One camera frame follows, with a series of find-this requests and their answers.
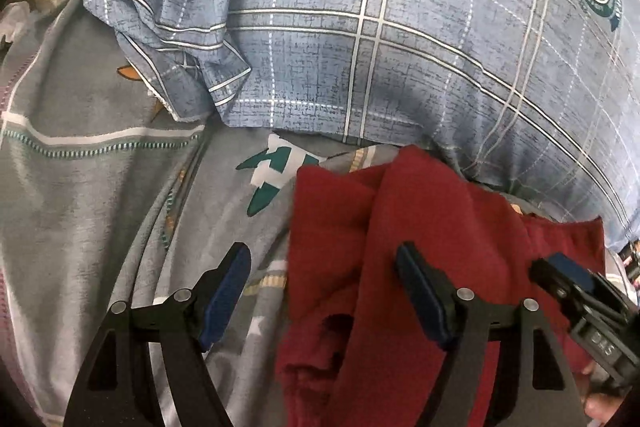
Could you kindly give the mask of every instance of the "plaid fabric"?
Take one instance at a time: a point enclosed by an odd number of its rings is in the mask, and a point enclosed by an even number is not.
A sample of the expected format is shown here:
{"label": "plaid fabric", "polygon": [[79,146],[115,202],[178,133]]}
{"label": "plaid fabric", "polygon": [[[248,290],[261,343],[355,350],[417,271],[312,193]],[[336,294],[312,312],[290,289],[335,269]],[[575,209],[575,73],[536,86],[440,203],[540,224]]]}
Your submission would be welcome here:
{"label": "plaid fabric", "polygon": [[176,120],[436,149],[638,237],[639,0],[84,0]]}

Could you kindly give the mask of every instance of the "red towel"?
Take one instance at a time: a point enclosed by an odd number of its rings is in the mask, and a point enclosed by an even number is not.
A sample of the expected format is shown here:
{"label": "red towel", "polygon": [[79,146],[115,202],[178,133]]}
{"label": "red towel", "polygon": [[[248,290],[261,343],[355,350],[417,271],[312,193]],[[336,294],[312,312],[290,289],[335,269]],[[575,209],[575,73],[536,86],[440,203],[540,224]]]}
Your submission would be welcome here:
{"label": "red towel", "polygon": [[[493,303],[540,303],[574,371],[588,357],[565,334],[558,304],[527,278],[561,251],[604,267],[602,222],[522,216],[415,147],[385,166],[339,176],[298,171],[289,248],[291,326],[278,350],[289,427],[414,427],[444,354],[422,333],[394,270],[414,241],[457,287]],[[487,353],[470,427],[480,427],[497,346]]]}

